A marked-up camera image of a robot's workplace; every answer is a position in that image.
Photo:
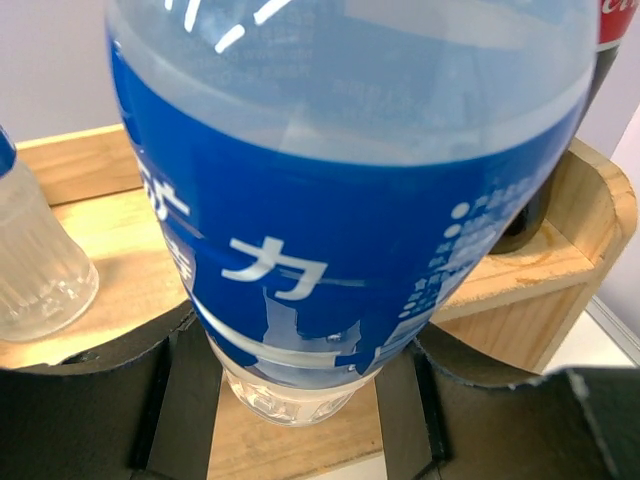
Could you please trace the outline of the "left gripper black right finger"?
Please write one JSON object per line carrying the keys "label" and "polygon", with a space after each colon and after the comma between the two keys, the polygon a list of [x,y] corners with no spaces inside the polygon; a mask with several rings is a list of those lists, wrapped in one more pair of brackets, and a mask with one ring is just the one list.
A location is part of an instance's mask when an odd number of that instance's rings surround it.
{"label": "left gripper black right finger", "polygon": [[375,380],[391,479],[635,479],[639,373],[533,375],[434,325]]}

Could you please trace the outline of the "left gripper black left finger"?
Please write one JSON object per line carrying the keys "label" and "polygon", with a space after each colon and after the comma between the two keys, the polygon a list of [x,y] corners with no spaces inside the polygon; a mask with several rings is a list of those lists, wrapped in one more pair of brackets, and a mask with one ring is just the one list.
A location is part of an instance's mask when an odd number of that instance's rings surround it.
{"label": "left gripper black left finger", "polygon": [[1,371],[4,479],[204,479],[221,365],[192,305],[61,363]]}

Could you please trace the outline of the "water bottle blue label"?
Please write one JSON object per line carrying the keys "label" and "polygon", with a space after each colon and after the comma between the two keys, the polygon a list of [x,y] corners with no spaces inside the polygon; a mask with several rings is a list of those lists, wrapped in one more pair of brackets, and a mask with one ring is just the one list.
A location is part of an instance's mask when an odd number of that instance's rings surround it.
{"label": "water bottle blue label", "polygon": [[31,169],[1,133],[1,338],[62,330],[90,306],[99,274],[51,210]]}

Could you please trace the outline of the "small water bottle blue cap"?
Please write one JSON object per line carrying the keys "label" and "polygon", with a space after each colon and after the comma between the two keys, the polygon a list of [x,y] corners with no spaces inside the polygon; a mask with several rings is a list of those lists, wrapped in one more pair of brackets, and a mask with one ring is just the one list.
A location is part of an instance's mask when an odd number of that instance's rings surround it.
{"label": "small water bottle blue cap", "polygon": [[595,1],[110,1],[120,115],[239,400],[337,412],[569,142]]}

